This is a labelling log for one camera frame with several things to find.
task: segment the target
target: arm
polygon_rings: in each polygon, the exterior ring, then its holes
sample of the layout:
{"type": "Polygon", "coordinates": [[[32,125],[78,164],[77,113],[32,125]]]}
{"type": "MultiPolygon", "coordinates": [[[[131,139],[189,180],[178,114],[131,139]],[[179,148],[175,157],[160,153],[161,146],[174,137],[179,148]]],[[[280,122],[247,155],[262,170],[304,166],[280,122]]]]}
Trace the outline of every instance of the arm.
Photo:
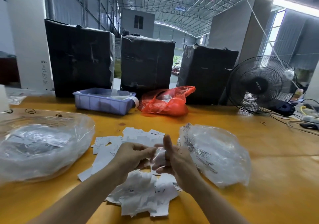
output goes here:
{"type": "Polygon", "coordinates": [[[102,170],[79,184],[27,224],[85,224],[105,198],[122,184],[130,171],[142,168],[156,148],[124,143],[102,170]]]}
{"type": "Polygon", "coordinates": [[[175,176],[178,185],[191,194],[210,224],[248,224],[248,222],[200,176],[187,148],[172,145],[169,135],[164,137],[166,166],[152,167],[157,173],[175,176]]]}

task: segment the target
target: black plastic wrapping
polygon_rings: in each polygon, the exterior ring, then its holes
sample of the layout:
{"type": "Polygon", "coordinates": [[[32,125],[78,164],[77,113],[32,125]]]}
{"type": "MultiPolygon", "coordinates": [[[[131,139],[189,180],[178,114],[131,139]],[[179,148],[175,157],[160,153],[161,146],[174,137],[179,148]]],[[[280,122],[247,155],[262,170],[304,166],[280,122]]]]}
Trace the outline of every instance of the black plastic wrapping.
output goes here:
{"type": "Polygon", "coordinates": [[[111,89],[114,34],[45,20],[56,97],[89,88],[111,89]]]}
{"type": "Polygon", "coordinates": [[[176,86],[195,86],[186,104],[217,105],[226,87],[238,51],[186,46],[176,86]]]}
{"type": "Polygon", "coordinates": [[[168,89],[175,42],[142,36],[121,37],[121,89],[137,97],[151,90],[168,89]]]}

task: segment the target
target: person's right hand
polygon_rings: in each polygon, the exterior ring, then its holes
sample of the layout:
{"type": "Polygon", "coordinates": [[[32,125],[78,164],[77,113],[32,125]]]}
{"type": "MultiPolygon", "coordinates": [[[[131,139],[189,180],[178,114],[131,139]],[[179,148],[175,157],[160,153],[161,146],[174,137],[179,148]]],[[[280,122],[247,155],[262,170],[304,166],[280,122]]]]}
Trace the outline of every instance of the person's right hand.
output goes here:
{"type": "Polygon", "coordinates": [[[165,165],[158,165],[155,162],[152,169],[156,170],[158,174],[168,173],[174,175],[177,184],[185,192],[191,193],[194,185],[197,185],[198,182],[203,179],[200,176],[188,149],[186,147],[173,145],[169,135],[164,136],[163,145],[155,145],[155,147],[163,146],[166,150],[166,163],[165,165]]]}

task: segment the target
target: dark window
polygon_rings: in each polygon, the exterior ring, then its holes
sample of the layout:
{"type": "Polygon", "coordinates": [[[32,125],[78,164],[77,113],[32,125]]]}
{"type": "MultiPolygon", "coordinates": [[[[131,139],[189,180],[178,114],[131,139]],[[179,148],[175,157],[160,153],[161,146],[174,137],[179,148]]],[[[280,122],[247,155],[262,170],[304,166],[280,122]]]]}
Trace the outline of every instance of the dark window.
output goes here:
{"type": "Polygon", "coordinates": [[[143,29],[143,21],[144,21],[144,17],[135,15],[134,28],[135,29],[143,29]]]}

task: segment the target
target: forearm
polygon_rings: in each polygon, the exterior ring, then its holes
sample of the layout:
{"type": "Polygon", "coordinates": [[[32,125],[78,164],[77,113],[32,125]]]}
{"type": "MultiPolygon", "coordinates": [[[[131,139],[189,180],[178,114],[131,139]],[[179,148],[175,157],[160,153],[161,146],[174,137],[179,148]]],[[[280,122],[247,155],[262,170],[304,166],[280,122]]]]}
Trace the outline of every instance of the forearm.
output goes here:
{"type": "Polygon", "coordinates": [[[203,179],[197,181],[194,191],[190,194],[210,224],[248,224],[245,218],[203,179]]]}
{"type": "Polygon", "coordinates": [[[28,224],[85,224],[118,184],[117,167],[109,164],[28,224]]]}

